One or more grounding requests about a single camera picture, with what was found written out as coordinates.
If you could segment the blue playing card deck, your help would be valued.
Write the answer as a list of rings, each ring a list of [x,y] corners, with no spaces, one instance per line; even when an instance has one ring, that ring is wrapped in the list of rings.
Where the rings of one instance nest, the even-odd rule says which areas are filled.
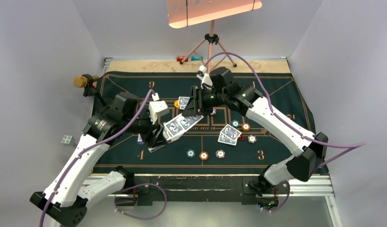
[[[195,126],[202,118],[202,115],[184,117],[179,114],[172,120],[163,123],[163,136],[167,142],[175,141]]]

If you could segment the green blue poker chip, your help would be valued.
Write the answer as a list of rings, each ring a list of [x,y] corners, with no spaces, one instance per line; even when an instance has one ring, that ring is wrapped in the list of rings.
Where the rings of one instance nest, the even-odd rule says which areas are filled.
[[[231,121],[231,125],[235,128],[238,128],[240,126],[240,123],[238,120],[232,120]]]
[[[193,158],[193,157],[195,157],[195,151],[193,149],[189,149],[189,150],[187,150],[186,155],[189,158]]]

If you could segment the orange poker chip stack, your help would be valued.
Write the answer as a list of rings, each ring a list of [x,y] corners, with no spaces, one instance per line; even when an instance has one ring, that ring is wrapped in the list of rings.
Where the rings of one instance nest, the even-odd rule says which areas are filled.
[[[209,158],[209,154],[205,151],[202,151],[200,154],[199,154],[199,158],[200,160],[202,161],[206,161],[208,158]]]

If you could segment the white blue chip stack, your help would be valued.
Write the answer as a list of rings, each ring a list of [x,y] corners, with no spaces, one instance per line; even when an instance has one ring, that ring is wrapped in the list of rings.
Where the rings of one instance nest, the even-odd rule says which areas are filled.
[[[217,157],[217,158],[224,158],[225,155],[226,155],[225,151],[222,150],[222,149],[217,150],[215,154],[216,154],[216,157]]]

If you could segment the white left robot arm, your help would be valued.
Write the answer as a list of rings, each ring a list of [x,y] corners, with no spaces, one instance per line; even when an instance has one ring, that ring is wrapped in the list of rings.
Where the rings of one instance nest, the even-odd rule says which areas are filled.
[[[42,211],[39,226],[50,216],[63,227],[75,227],[104,197],[137,188],[134,174],[121,166],[93,184],[83,186],[83,183],[113,141],[125,132],[141,135],[149,148],[165,145],[164,127],[158,119],[168,112],[166,102],[153,90],[142,102],[126,92],[117,94],[110,104],[101,100],[100,109],[89,118],[72,156],[58,176],[44,191],[30,197]]]

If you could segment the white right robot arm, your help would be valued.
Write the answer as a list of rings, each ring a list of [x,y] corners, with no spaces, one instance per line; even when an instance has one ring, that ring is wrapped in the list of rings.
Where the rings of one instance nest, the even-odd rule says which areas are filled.
[[[211,74],[200,66],[197,77],[200,86],[193,86],[190,100],[182,111],[184,117],[209,115],[213,108],[225,105],[230,110],[266,128],[290,151],[291,157],[267,167],[258,177],[259,188],[271,192],[290,179],[306,182],[324,161],[328,138],[314,134],[293,122],[274,108],[252,85],[240,86],[232,72],[220,67]]]

